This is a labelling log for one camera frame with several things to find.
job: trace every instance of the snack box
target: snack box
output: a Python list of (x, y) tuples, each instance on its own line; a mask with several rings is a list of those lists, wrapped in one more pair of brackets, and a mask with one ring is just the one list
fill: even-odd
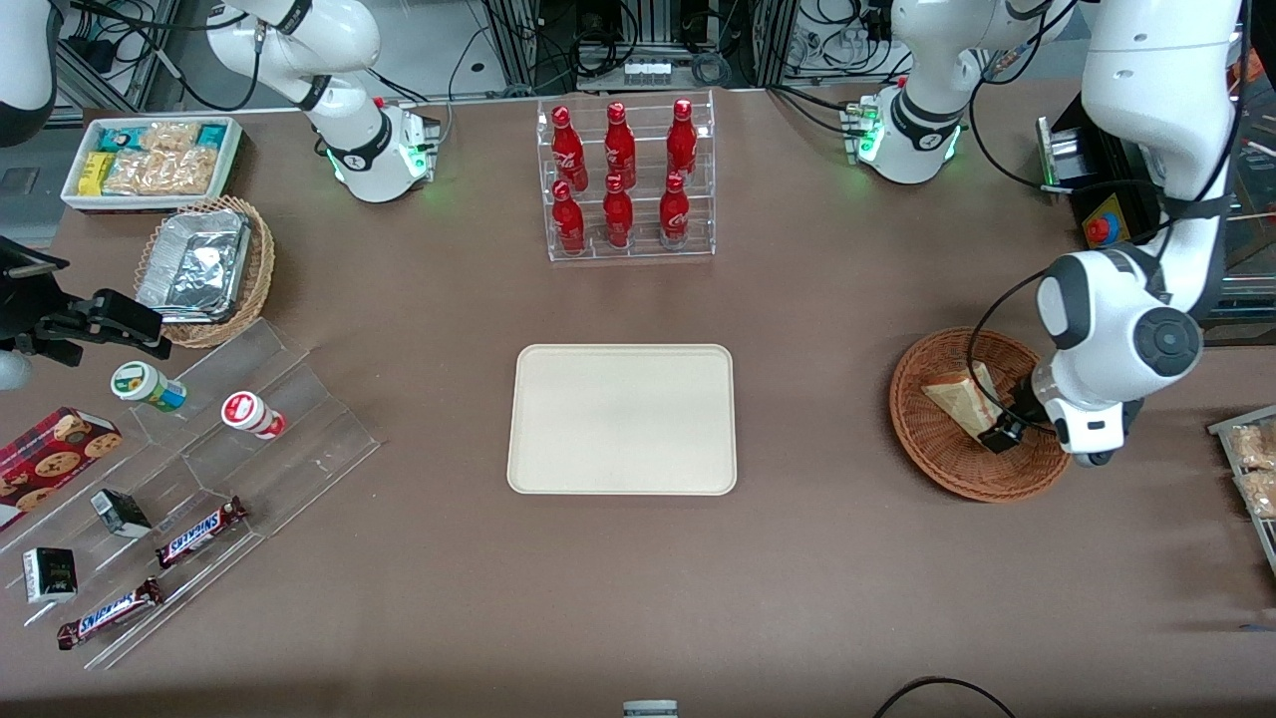
[[(171, 122), (199, 122), (204, 125), (225, 125), (226, 134), (222, 136), (222, 145), (217, 152), (217, 165), (213, 166), (213, 179), (208, 182), (208, 191), (204, 194), (161, 194), (149, 196), (120, 196), (120, 195), (94, 195), (79, 193), (79, 177), (84, 171), (84, 162), (91, 153), (98, 150), (102, 133), (148, 125), (154, 121)], [(202, 199), (216, 199), (226, 189), (226, 182), (231, 176), (231, 166), (235, 162), (235, 152), (239, 149), (239, 140), (242, 130), (234, 119), (223, 115), (143, 115), (129, 117), (111, 117), (93, 120), (84, 128), (84, 136), (80, 138), (79, 149), (75, 150), (75, 161), (71, 170), (66, 172), (66, 181), (63, 182), (63, 201), (68, 207), (74, 207), (85, 213), (137, 213), (137, 212), (163, 212), (194, 204)]]
[(0, 449), (0, 532), (122, 441), (111, 422), (63, 407)]

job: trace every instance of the coca-cola bottle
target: coca-cola bottle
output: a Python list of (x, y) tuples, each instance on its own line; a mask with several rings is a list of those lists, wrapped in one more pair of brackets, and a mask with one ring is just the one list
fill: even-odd
[(590, 172), (584, 168), (584, 145), (581, 144), (581, 135), (572, 126), (572, 112), (559, 105), (550, 112), (554, 121), (554, 163), (558, 165), (558, 176), (570, 182), (575, 191), (584, 191), (590, 186)]
[(692, 101), (684, 98), (674, 102), (674, 124), (669, 128), (669, 171), (681, 172), (690, 179), (695, 172), (695, 126), (692, 124)]
[(616, 249), (629, 246), (629, 232), (634, 226), (634, 203), (625, 193), (625, 181), (619, 172), (607, 175), (607, 196), (602, 199), (602, 213), (607, 218), (607, 241)]
[(554, 181), (554, 228), (559, 244), (568, 254), (584, 251), (584, 214), (581, 205), (572, 199), (572, 187), (565, 180)]
[(665, 194), (660, 198), (660, 242), (665, 249), (681, 249), (686, 244), (686, 212), (690, 201), (683, 191), (681, 172), (669, 172)]
[(638, 184), (634, 131), (625, 121), (625, 106), (620, 102), (607, 105), (607, 136), (602, 144), (607, 149), (607, 173), (619, 173), (624, 187), (633, 189)]

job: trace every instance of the acrylic bottle rack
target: acrylic bottle rack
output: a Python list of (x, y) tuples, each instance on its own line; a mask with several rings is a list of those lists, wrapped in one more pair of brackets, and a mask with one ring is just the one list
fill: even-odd
[[(674, 101), (685, 97), (692, 101), (692, 124), (695, 126), (695, 171), (685, 186), (690, 210), (686, 217), (686, 244), (681, 249), (670, 250), (660, 242), (660, 198), (665, 193), (669, 157), (665, 140), (674, 121)], [(715, 193), (717, 190), (713, 161), (713, 96), (711, 92), (627, 94), (625, 115), (634, 133), (638, 163), (638, 182), (629, 190), (634, 207), (634, 227), (629, 247), (616, 249), (607, 241), (606, 221), (602, 216), (602, 199), (606, 196), (607, 176), (604, 139), (607, 134), (607, 103), (615, 97), (570, 97), (555, 101), (541, 101), (537, 105), (536, 149), (540, 158), (541, 203), (545, 208), (545, 236), (550, 260), (572, 259), (625, 259), (625, 258), (671, 258), (698, 254), (713, 254), (717, 247), (715, 236)], [(584, 212), (584, 251), (573, 254), (565, 251), (558, 241), (554, 230), (554, 196), (550, 191), (558, 179), (554, 163), (554, 125), (550, 111), (565, 106), (572, 112), (572, 125), (584, 144), (584, 166), (590, 175), (590, 185), (584, 191), (573, 193), (573, 198)]]
[[(188, 389), (180, 409), (162, 414), (137, 406), (125, 413), (117, 422), (125, 444), (117, 450), (120, 458), (111, 455), (112, 467), (94, 480), (80, 477), (59, 492), (69, 495), (59, 506), (0, 537), (0, 579), (23, 604), (22, 553), (34, 547), (74, 552), (77, 597), (61, 604), (26, 606), (26, 625), (47, 633), (51, 653), (59, 653), (59, 626), (138, 588), (147, 576), (158, 576), (166, 597), (162, 606), (143, 610), (137, 620), (106, 629), (64, 654), (84, 668), (110, 668), (380, 446), (324, 389), (305, 356), (269, 321), (258, 319), (179, 377)], [(287, 417), (287, 431), (263, 441), (226, 427), (221, 404), (237, 390), (256, 393)], [(102, 392), (107, 392), (105, 383)], [(138, 539), (108, 533), (89, 505), (102, 488), (130, 495), (154, 529)], [(240, 497), (248, 518), (161, 571), (156, 550), (231, 496)]]

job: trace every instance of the brown wicker basket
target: brown wicker basket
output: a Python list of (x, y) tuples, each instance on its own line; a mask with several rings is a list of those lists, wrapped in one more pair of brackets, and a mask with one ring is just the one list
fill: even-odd
[[(271, 227), (265, 226), (262, 214), (248, 201), (235, 196), (218, 196), (205, 199), (189, 207), (182, 207), (179, 212), (212, 212), (216, 209), (234, 209), (242, 212), (253, 222), (253, 240), (249, 244), (248, 270), (240, 283), (239, 307), (230, 320), (221, 324), (165, 324), (163, 335), (174, 343), (190, 348), (212, 348), (225, 343), (248, 328), (260, 314), (265, 305), (265, 296), (271, 292), (271, 273), (274, 270), (274, 237), (271, 236)], [(147, 264), (151, 261), (151, 250), (154, 249), (160, 227), (151, 232), (151, 241), (142, 251), (142, 261), (133, 278), (133, 289), (142, 286), (142, 275), (145, 274)]]
[[(944, 329), (909, 347), (891, 379), (891, 422), (909, 457), (939, 486), (976, 501), (1020, 501), (1050, 488), (1068, 468), (1059, 443), (1027, 430), (1023, 444), (993, 454), (921, 392), (930, 379), (966, 366), (970, 330)], [(1003, 402), (1037, 362), (1027, 346), (986, 329), (979, 333), (975, 358), (988, 366)]]

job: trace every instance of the cookie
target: cookie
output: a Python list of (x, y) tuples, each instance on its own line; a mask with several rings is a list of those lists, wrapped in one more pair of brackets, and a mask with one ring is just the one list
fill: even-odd
[(59, 451), (43, 458), (36, 464), (36, 476), (43, 478), (60, 477), (79, 465), (79, 454), (74, 451)]
[(19, 499), (18, 502), (14, 504), (14, 506), (18, 508), (18, 511), (31, 511), (34, 508), (43, 504), (43, 501), (48, 499), (48, 495), (54, 494), (55, 491), (57, 490), (37, 488), (36, 491), (24, 495), (22, 499)]
[(79, 444), (93, 431), (87, 422), (74, 414), (68, 414), (54, 425), (54, 439), (70, 444)]
[(89, 459), (101, 459), (115, 451), (115, 448), (120, 446), (121, 441), (124, 441), (124, 439), (115, 432), (102, 435), (84, 446), (84, 457), (88, 457)]

